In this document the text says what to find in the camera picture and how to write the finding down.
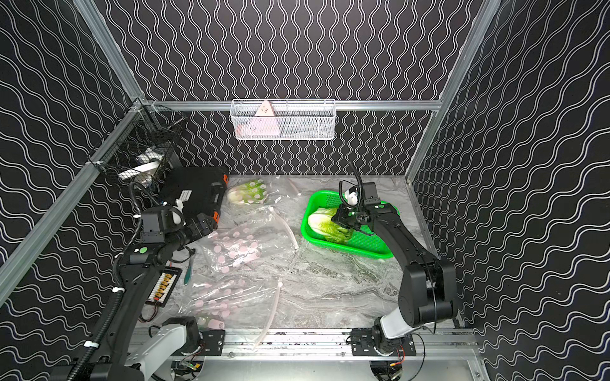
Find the chinese cabbage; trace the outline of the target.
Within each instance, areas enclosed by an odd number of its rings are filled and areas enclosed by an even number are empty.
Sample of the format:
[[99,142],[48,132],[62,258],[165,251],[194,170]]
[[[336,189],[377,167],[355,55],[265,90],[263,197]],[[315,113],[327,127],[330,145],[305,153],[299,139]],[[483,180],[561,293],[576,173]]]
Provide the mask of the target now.
[[325,241],[335,244],[347,244],[353,236],[353,231],[341,227],[332,221],[338,208],[319,208],[308,217],[309,227],[321,235]]

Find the zip-top bag with cabbage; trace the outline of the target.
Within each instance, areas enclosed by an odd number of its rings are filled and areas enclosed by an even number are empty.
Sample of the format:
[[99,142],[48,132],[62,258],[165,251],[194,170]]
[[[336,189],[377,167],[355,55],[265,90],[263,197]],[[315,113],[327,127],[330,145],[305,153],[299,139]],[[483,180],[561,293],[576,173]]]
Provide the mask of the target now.
[[253,330],[246,344],[256,350],[272,328],[279,306],[281,279],[250,279],[227,276],[198,278],[184,292],[180,312],[214,330]]
[[207,273],[226,276],[250,270],[264,262],[293,257],[299,244],[288,222],[271,207],[247,217],[228,230],[217,230],[195,243]]
[[246,179],[227,191],[227,200],[236,205],[271,205],[299,198],[302,192],[289,178],[271,176]]

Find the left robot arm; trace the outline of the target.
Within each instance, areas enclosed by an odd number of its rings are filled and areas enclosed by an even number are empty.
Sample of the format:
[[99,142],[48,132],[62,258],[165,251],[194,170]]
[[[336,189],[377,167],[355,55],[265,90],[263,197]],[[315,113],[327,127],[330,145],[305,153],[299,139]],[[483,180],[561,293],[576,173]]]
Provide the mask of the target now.
[[137,209],[136,231],[114,260],[111,299],[76,359],[56,366],[52,380],[151,380],[171,355],[199,350],[200,334],[192,317],[163,323],[160,332],[135,352],[129,346],[143,319],[143,306],[174,252],[217,230],[226,189],[211,184],[205,200],[195,205],[182,198],[154,199],[150,208]]

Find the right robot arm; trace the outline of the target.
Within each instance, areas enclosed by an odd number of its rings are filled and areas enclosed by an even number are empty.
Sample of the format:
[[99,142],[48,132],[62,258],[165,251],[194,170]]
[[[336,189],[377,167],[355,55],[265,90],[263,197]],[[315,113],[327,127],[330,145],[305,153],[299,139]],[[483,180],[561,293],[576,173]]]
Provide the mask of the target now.
[[375,183],[359,181],[343,190],[344,183],[339,182],[341,205],[332,222],[359,233],[367,227],[386,244],[403,273],[397,308],[372,328],[374,348],[389,355],[417,328],[457,317],[455,267],[420,244],[397,209],[378,197]]

